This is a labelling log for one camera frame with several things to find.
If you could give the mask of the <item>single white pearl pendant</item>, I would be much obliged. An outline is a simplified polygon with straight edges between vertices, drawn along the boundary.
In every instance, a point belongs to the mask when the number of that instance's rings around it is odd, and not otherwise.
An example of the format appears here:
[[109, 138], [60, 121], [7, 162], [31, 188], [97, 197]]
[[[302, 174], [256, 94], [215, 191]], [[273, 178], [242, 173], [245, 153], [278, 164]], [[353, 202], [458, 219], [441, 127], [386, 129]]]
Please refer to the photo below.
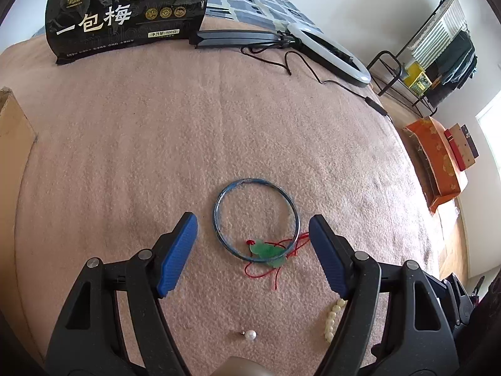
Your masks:
[[253, 329], [247, 329], [247, 330], [244, 330], [242, 332], [240, 332], [240, 334], [247, 340], [247, 341], [254, 341], [257, 337], [257, 332]]

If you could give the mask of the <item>orange covered stool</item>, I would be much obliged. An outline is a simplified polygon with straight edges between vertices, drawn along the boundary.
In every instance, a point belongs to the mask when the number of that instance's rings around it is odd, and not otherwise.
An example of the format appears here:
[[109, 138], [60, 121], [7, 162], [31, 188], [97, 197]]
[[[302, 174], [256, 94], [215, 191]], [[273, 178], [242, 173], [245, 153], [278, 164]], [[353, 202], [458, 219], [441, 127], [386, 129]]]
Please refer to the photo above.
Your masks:
[[454, 153], [446, 138], [446, 128], [432, 117], [425, 117], [403, 128], [417, 149], [425, 168], [426, 202], [432, 215], [438, 206], [457, 198], [466, 188], [468, 179], [459, 170]]

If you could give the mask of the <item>red and tan boxes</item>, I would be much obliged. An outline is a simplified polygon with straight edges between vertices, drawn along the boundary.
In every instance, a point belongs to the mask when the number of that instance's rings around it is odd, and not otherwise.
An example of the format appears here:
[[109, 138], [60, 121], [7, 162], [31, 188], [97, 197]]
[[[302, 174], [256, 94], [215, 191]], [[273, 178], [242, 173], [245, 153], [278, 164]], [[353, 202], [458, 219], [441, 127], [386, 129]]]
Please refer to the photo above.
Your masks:
[[444, 131], [460, 171], [465, 171], [476, 163], [478, 149], [466, 125], [458, 123]]

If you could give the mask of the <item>pink blanket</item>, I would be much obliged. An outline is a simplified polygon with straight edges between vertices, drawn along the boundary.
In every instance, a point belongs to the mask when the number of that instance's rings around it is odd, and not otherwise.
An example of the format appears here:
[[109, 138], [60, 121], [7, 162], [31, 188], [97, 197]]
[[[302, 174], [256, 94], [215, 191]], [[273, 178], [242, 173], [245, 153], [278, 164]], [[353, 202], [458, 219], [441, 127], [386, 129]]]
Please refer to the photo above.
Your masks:
[[[37, 134], [22, 182], [15, 259], [22, 306], [45, 353], [62, 305], [88, 259], [121, 261], [149, 248], [185, 212], [198, 236], [177, 287], [161, 302], [189, 370], [229, 357], [277, 375], [310, 375], [327, 350], [336, 300], [311, 245], [279, 275], [247, 267], [223, 233], [280, 241], [321, 214], [377, 261], [414, 260], [439, 273], [441, 235], [396, 129], [330, 83], [329, 73], [279, 50], [262, 60], [199, 50], [184, 40], [114, 50], [57, 65], [45, 37], [1, 56], [9, 87]], [[240, 332], [253, 329], [254, 341]]]

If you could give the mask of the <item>brown cardboard box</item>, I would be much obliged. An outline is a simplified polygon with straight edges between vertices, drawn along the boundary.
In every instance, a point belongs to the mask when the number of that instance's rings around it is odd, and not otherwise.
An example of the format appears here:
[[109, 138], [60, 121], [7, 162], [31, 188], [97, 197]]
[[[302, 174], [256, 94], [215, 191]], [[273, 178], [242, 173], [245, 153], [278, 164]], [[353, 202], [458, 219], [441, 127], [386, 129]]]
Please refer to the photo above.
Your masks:
[[15, 259], [15, 224], [25, 167], [36, 139], [8, 87], [1, 89], [1, 312], [14, 335], [36, 361], [40, 354], [22, 306]]

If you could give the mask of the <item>yellow box on rack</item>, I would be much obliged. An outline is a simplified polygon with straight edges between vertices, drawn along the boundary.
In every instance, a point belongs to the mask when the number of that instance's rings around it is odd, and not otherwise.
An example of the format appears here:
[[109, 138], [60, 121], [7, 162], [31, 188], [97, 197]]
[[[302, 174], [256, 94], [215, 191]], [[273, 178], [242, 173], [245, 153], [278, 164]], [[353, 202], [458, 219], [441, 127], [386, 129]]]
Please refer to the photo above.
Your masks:
[[403, 82], [417, 97], [423, 96], [431, 87], [431, 80], [418, 62], [408, 66], [406, 75]]

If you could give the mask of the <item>hanging dark clothes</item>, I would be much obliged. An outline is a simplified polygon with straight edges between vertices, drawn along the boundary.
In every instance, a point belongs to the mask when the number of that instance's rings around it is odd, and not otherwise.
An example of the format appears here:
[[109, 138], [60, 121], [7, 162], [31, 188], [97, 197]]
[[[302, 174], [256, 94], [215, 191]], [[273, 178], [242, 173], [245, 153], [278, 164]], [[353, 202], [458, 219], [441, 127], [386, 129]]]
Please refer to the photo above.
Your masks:
[[439, 57], [426, 68], [431, 86], [425, 97], [433, 109], [476, 73], [478, 57], [467, 31], [460, 31]]

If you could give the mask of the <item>black folded tripod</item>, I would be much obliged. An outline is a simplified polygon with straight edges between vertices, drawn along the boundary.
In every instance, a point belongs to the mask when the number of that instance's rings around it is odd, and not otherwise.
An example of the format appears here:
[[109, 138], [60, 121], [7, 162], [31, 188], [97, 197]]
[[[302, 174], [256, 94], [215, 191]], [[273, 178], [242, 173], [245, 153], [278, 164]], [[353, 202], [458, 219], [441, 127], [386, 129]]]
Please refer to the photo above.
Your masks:
[[196, 48], [241, 48], [278, 45], [287, 48], [296, 42], [290, 34], [271, 31], [208, 30], [197, 31], [189, 37], [189, 44]]

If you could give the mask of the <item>black snack bag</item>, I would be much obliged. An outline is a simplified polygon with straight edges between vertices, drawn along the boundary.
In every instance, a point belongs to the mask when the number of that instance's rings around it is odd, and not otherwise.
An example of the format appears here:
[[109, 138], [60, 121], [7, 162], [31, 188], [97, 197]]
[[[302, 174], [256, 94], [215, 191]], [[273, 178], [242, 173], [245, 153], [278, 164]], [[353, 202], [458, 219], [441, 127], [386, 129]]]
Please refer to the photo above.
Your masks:
[[207, 0], [48, 0], [47, 42], [65, 65], [102, 52], [187, 39], [199, 30]]

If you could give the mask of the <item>striped hanging cloth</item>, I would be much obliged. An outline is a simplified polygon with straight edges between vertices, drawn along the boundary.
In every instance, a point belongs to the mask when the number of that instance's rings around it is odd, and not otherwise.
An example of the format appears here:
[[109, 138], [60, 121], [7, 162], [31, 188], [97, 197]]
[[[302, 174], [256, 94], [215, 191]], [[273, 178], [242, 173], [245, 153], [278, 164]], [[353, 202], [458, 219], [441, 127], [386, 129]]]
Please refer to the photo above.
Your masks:
[[408, 51], [416, 62], [427, 68], [466, 28], [466, 17], [459, 0], [444, 0], [408, 44]]

